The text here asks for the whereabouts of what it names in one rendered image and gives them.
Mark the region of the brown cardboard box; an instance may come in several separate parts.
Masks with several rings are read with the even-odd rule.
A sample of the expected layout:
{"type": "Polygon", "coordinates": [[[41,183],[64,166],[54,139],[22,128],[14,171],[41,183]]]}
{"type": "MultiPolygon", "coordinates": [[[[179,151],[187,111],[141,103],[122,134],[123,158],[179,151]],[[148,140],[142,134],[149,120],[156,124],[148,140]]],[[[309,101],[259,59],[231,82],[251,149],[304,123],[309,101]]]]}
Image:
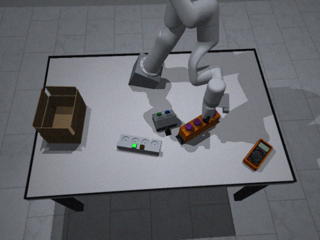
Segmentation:
{"type": "Polygon", "coordinates": [[[87,106],[75,86],[41,88],[32,126],[49,144],[81,144],[87,106]]]}

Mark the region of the orange digital multimeter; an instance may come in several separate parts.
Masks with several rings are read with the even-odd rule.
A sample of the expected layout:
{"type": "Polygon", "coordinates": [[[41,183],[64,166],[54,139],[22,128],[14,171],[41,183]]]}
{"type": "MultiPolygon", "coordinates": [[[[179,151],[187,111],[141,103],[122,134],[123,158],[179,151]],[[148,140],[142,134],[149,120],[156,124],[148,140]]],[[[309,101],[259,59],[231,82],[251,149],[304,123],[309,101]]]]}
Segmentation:
{"type": "Polygon", "coordinates": [[[252,170],[256,171],[272,150],[273,147],[270,144],[263,139],[259,139],[243,159],[243,163],[249,166],[252,170]]]}

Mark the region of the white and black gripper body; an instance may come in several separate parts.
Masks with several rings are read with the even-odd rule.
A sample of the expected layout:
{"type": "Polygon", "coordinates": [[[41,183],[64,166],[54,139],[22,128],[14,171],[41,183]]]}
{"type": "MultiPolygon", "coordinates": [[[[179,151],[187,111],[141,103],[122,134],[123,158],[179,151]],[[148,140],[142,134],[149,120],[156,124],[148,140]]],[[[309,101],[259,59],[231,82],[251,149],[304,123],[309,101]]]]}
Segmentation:
{"type": "Polygon", "coordinates": [[[206,119],[207,116],[210,116],[210,119],[213,118],[216,107],[208,107],[204,103],[204,99],[202,102],[202,119],[206,119]]]}

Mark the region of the grey key housing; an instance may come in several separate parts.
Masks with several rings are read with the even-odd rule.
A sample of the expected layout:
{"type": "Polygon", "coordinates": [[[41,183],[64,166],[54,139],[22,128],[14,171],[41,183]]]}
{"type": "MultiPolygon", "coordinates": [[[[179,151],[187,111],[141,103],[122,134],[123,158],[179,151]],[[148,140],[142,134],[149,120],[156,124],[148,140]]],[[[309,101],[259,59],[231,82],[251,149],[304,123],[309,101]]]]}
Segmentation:
{"type": "Polygon", "coordinates": [[[156,132],[165,131],[166,136],[171,135],[170,128],[177,126],[177,116],[172,109],[152,114],[156,132]]]}

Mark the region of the grey rectangular panel with round recesses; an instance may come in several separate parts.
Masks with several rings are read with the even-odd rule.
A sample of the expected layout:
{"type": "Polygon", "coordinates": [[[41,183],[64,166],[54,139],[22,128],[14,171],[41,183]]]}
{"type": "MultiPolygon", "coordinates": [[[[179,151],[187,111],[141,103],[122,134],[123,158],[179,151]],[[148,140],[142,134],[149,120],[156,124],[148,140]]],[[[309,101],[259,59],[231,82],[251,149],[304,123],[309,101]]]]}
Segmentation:
{"type": "Polygon", "coordinates": [[[159,155],[161,141],[159,139],[121,134],[116,146],[117,149],[121,150],[159,155]]]}

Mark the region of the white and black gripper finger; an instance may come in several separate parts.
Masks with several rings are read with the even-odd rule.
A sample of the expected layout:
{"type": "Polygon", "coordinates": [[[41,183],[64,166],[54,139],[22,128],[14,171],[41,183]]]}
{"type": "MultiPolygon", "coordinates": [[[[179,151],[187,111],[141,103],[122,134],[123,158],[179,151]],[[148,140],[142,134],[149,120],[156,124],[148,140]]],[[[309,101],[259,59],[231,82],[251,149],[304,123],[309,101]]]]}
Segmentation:
{"type": "Polygon", "coordinates": [[[207,116],[206,119],[202,119],[202,122],[209,124],[210,116],[207,116]]]}

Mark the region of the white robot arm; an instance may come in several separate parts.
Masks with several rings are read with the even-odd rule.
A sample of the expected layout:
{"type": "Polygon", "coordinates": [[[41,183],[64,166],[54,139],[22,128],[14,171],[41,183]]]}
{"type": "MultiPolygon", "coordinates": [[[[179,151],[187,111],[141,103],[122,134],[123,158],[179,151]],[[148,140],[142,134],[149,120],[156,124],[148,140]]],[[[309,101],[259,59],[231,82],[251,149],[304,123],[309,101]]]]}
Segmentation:
{"type": "Polygon", "coordinates": [[[148,76],[157,76],[186,30],[196,28],[197,44],[188,60],[189,80],[193,86],[207,84],[203,102],[210,108],[220,107],[222,113],[230,111],[229,93],[219,64],[197,68],[201,57],[219,42],[219,4],[216,0],[167,0],[164,13],[165,26],[159,32],[140,69],[148,76]]]}

